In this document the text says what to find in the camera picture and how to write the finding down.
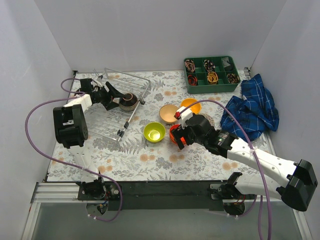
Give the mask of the orange bowl front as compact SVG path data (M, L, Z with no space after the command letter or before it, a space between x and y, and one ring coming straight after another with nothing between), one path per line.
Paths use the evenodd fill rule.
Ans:
M181 124L176 124L170 129L171 139L176 143L178 148L182 150L185 145L189 146L194 143L191 136L191 128L189 126L182 127Z

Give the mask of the yellow bowl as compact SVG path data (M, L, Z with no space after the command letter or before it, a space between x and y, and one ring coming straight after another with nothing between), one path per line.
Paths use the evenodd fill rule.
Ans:
M181 107L188 107L189 105L192 105L192 104L195 103L196 101L197 101L197 100L194 99L194 98L186 98L186 99L184 99L184 100L181 102L180 106L181 106ZM193 106L191 106L189 109L190 109L193 113L199 114L200 111L201 111L201 109L202 109L202 106L201 106L200 103L196 103L196 104L194 104Z

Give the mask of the brown white patterned bowl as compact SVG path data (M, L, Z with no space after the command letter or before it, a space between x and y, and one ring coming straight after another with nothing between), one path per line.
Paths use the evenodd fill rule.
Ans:
M206 114L206 113L202 113L201 114L202 118L201 118L201 125L204 127L215 127L215 121L213 119L213 117L211 117L210 115Z

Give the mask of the beige bowl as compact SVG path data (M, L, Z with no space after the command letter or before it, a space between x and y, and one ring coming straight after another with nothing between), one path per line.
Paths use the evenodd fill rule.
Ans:
M159 116L165 123L173 124L177 121L177 119L175 118L177 110L177 106L173 104L166 104L160 108Z

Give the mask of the black patterned bowl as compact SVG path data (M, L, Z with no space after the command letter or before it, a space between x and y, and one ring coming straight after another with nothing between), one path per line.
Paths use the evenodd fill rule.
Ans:
M131 112L136 108L138 104L138 98L133 93L126 93L125 97L119 99L118 104L121 110L125 112Z

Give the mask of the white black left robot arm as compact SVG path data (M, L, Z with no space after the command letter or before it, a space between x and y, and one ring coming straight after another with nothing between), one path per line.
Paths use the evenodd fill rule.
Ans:
M104 180L98 176L99 170L95 167L85 141L89 137L89 130L85 119L85 111L93 104L102 104L106 110L119 106L114 102L116 98L125 95L115 89L108 81L103 86L99 82L92 83L91 78L80 79L80 89L74 94L77 96L64 106L53 109L55 137L73 156L75 164L80 167L81 181L79 186L84 194L96 200L104 198L107 190Z

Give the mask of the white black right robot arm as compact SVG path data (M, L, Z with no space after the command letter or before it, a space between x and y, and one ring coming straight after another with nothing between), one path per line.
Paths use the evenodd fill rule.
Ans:
M199 144L209 153L242 163L260 172L258 176L245 176L234 172L211 188L217 199L235 199L243 195L264 195L282 200L294 210L305 212L318 186L310 162L279 158L260 149L252 149L236 135L216 130L203 115L193 115L170 132L180 149Z

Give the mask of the lime green bowl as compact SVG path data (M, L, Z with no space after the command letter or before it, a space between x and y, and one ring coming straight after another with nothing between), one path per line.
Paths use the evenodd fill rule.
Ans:
M166 134L166 129L160 122L150 122L143 130L145 139L151 143L159 143L163 140Z

